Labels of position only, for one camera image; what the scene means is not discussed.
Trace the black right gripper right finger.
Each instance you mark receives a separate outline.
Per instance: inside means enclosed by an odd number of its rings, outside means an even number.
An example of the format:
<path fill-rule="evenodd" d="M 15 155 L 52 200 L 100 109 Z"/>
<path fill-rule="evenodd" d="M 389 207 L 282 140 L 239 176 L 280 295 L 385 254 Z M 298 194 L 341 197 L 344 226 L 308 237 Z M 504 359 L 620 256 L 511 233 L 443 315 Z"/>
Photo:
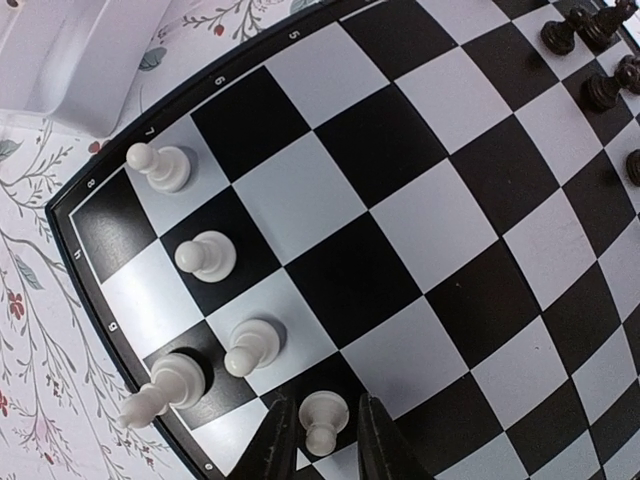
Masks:
<path fill-rule="evenodd" d="M 360 479 L 434 479 L 381 400 L 369 393 L 359 400 L 357 442 Z"/>

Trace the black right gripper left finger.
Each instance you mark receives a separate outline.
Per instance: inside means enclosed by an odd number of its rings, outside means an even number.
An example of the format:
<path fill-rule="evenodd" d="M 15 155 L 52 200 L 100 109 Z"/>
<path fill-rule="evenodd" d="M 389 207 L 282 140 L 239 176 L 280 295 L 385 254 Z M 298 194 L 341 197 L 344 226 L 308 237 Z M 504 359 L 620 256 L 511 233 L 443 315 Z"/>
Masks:
<path fill-rule="evenodd" d="M 298 430 L 295 399 L 276 400 L 232 470 L 232 478 L 292 479 L 296 472 Z"/>

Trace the white chess pawn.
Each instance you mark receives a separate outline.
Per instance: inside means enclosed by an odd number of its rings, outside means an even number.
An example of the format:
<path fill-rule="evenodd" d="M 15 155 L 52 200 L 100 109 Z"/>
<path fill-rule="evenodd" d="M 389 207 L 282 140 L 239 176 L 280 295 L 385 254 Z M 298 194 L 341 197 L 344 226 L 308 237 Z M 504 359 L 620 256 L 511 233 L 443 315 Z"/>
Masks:
<path fill-rule="evenodd" d="M 183 410 L 194 406 L 204 395 L 203 369 L 190 356 L 170 353 L 154 362 L 151 377 L 140 390 L 127 397 L 117 424 L 121 428 L 145 428 L 170 407 Z"/>
<path fill-rule="evenodd" d="M 233 242 L 219 231 L 205 231 L 175 250 L 177 267 L 198 280 L 216 283 L 233 271 L 237 253 Z"/>
<path fill-rule="evenodd" d="M 324 457 L 335 450 L 337 436 L 348 424 L 350 413 L 343 397 L 320 390 L 302 401 L 298 417 L 306 432 L 306 449 L 314 456 Z"/>
<path fill-rule="evenodd" d="M 261 319 L 249 319 L 232 332 L 230 349 L 225 354 L 226 371 L 237 378 L 269 366 L 280 353 L 281 337 L 276 328 Z"/>

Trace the black and silver chessboard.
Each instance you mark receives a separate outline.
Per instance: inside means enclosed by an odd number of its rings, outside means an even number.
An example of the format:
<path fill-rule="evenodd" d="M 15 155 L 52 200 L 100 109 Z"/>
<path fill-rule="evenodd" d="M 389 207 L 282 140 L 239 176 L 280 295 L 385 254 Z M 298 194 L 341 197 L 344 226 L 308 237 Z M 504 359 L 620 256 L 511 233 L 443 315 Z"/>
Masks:
<path fill-rule="evenodd" d="M 269 406 L 378 397 L 440 479 L 639 475 L 639 190 L 623 133 L 561 185 L 519 111 L 556 83 L 531 43 L 569 1 L 333 1 L 184 82 L 50 201 L 74 287 L 132 390 L 173 351 L 208 390 L 155 423 L 221 479 Z M 191 162 L 178 192 L 126 162 Z M 206 283 L 176 248 L 234 244 Z M 247 377 L 233 330 L 281 350 Z"/>

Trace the white chess piece corner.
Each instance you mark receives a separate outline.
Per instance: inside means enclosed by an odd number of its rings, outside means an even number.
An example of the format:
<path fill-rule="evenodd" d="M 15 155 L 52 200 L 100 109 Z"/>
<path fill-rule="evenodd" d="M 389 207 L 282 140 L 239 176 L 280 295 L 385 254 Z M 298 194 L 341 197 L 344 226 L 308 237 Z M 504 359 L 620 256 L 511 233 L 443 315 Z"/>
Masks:
<path fill-rule="evenodd" d="M 181 190 L 191 174 L 191 162 L 182 149 L 166 146 L 156 149 L 146 143 L 135 143 L 126 152 L 126 162 L 146 176 L 157 192 L 172 194 Z"/>

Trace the white plastic tray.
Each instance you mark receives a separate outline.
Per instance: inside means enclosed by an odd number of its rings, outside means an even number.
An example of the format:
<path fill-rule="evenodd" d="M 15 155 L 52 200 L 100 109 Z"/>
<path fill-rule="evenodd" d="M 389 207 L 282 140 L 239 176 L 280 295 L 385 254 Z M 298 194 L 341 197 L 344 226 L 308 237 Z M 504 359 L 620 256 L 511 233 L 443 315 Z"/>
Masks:
<path fill-rule="evenodd" d="M 111 133 L 166 1 L 4 1 L 1 122 Z"/>

